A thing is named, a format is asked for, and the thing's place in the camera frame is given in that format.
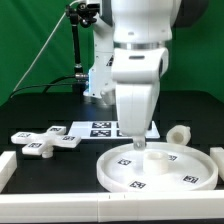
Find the white cross-shaped block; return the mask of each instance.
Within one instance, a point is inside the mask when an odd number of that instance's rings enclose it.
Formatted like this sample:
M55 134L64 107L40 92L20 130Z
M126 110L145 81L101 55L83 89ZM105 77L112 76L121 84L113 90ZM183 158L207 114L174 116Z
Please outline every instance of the white cross-shaped block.
M65 133L66 127L52 126L42 134L18 132L11 137L11 141L15 144L27 144L22 148L23 154L50 158L53 156L53 146L75 148L81 141L81 137L68 136Z

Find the white cylinder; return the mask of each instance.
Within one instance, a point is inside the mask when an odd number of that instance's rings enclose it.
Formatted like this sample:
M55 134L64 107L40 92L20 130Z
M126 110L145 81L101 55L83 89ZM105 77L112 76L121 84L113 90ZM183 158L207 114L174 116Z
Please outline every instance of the white cylinder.
M172 144L187 145L191 139L191 132L189 127L177 125L170 129L166 135L166 141Z
M168 172L167 153L162 151L145 152L143 158L143 171L148 175L161 175Z

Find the white border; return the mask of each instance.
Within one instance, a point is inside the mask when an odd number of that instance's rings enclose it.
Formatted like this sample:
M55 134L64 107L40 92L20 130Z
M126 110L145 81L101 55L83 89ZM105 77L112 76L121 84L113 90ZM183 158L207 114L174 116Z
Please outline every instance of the white border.
M2 170L9 168L11 176L16 169L15 152L4 152L0 161ZM224 190L0 195L0 223L217 218L224 218Z

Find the white rectangular block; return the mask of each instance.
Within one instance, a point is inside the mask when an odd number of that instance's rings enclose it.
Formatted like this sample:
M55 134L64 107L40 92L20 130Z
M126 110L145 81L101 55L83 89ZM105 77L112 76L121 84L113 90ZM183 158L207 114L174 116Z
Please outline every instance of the white rectangular block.
M0 223L97 220L97 194L0 195Z
M16 152L3 152L0 157L0 192L17 168Z

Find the white plastic piece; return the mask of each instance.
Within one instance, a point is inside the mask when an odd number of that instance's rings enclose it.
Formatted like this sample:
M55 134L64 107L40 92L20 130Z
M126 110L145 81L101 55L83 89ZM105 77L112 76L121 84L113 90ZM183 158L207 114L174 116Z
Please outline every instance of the white plastic piece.
M211 148L210 156L218 166L219 176L224 181L224 149L222 147Z
M16 152L3 152L0 156L0 192L7 184L16 168Z
M224 218L224 191L218 190L0 195L0 223L219 218Z
M161 160L157 164L152 160L153 170L144 172L150 168L144 167L144 154L156 152L162 152ZM163 153L168 154L168 164ZM97 178L110 192L213 190L218 168L208 155L196 149L150 142L144 151L128 144L105 152L97 161Z
M187 145L191 139L189 127L177 125L170 129L166 135L166 141L172 144Z
M18 132L11 137L15 144L27 144L22 148L23 154L42 155L43 158L53 156L53 147L75 148L81 141L79 136L64 135L66 127L52 126L46 133Z
M97 194L0 195L0 223L97 222Z
M161 175L168 172L169 155L166 152L150 151L144 153L143 171L148 175Z

